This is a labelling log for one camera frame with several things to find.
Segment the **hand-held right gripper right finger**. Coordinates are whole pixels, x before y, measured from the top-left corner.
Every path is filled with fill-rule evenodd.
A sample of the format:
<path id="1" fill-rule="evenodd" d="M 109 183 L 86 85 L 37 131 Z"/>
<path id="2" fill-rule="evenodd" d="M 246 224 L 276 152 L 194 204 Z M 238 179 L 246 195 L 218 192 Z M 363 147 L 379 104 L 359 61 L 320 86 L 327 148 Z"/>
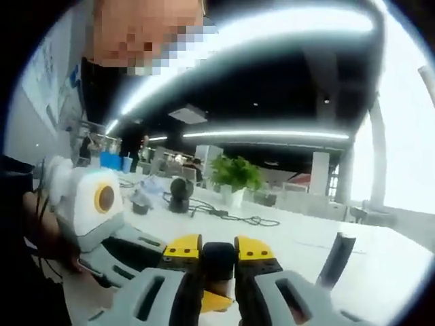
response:
<path id="1" fill-rule="evenodd" d="M 242 325 L 365 325 L 338 311 L 329 292 L 285 270 L 261 240 L 234 238 L 235 297 Z"/>

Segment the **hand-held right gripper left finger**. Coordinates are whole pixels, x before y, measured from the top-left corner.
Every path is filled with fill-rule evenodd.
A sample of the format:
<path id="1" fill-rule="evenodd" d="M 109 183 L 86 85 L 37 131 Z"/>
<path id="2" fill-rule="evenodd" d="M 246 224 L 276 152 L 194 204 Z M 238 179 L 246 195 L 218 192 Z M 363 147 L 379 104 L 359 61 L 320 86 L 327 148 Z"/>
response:
<path id="1" fill-rule="evenodd" d="M 111 308 L 88 319 L 88 325 L 197 325 L 204 276 L 202 236 L 188 234 L 170 242 L 159 260 L 142 271 L 121 264 L 111 269 L 119 279 Z"/>

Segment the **person's left hand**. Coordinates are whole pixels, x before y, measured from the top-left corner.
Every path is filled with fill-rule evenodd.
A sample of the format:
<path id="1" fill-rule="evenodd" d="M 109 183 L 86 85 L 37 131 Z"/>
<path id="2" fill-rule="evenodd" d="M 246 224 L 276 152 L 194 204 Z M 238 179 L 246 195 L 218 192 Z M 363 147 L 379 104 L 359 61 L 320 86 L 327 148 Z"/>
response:
<path id="1" fill-rule="evenodd" d="M 72 273 L 82 273 L 79 265 L 80 250 L 64 236 L 56 236 L 50 239 L 47 247 L 47 256 L 59 262 L 64 268 Z"/>

